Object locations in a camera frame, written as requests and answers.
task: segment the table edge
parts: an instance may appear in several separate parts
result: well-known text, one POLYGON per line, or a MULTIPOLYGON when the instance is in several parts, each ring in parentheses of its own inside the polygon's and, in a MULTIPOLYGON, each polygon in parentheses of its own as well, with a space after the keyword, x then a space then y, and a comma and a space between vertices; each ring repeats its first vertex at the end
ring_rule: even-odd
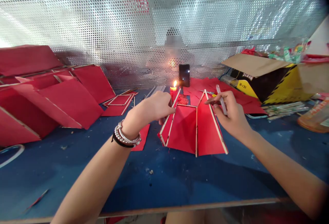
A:
MULTIPOLYGON (((173 207, 160 207, 152 209, 138 209, 138 210, 126 210, 111 213, 101 213, 99 218, 115 217, 115 216, 128 216, 128 215, 142 215, 142 214, 155 214, 164 212, 175 212, 175 211, 188 211, 188 210, 199 210, 199 209, 214 209, 222 207, 237 207, 255 204, 268 204, 276 202, 287 202, 291 201, 289 197, 282 198, 261 198, 252 200, 242 201, 230 201, 230 202, 219 202, 219 203, 203 203, 194 205, 183 205, 173 207)), ((0 224, 37 224, 37 223, 49 223, 53 216, 43 218, 31 218, 31 219, 15 219, 10 221, 0 221, 0 224)))

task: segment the smartphone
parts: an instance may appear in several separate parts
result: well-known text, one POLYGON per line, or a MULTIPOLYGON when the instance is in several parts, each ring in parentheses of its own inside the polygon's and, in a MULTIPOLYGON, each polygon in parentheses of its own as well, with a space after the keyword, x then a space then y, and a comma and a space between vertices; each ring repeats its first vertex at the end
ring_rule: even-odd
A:
POLYGON ((190 87, 190 65, 179 65, 179 85, 190 87))

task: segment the silver bracelet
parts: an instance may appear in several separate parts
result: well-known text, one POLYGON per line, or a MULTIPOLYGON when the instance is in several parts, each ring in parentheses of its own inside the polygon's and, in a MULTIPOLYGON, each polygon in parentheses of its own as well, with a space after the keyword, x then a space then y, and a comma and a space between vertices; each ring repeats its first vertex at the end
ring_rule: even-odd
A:
POLYGON ((115 127, 114 129, 114 134, 117 137, 117 139, 126 145, 134 145, 134 147, 136 147, 137 145, 139 145, 139 143, 141 142, 142 138, 141 138, 141 134, 138 133, 138 136, 133 139, 133 140, 129 140, 128 138, 126 138, 126 136, 122 133, 122 121, 119 122, 119 124, 115 127))

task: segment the hand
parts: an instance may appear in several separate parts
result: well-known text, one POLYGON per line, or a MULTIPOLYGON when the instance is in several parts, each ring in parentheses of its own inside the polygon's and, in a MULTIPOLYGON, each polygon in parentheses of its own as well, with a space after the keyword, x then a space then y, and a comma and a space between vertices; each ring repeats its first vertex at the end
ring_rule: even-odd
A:
POLYGON ((247 122, 242 106, 236 103, 232 91, 221 92, 207 100, 205 104, 213 105, 220 124, 239 141, 242 142, 245 136, 254 132, 247 122), (226 104, 227 116, 223 114, 222 109, 218 106, 221 97, 226 104))
POLYGON ((124 134, 134 139, 144 126, 154 120, 159 120, 159 124, 162 125, 162 119, 176 111, 169 106, 170 101, 171 95, 161 91, 141 101, 124 119, 122 124, 124 134))

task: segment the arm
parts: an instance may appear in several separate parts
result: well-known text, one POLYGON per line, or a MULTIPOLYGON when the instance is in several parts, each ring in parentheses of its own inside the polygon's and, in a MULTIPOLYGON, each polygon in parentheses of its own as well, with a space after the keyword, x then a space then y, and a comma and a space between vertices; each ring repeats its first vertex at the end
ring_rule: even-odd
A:
MULTIPOLYGON (((158 91, 130 110, 122 124, 124 135, 134 139, 151 121, 174 113, 175 109, 168 106, 170 99, 169 93, 158 91)), ((111 140, 112 136, 73 184, 51 221, 52 224, 96 222, 131 150, 111 140)))
POLYGON ((209 103, 213 104, 221 125, 253 152, 295 204, 310 218, 316 219, 327 196, 328 185, 253 131, 231 91, 220 93, 206 102, 209 103), (220 97, 224 98, 228 116, 218 107, 220 97))

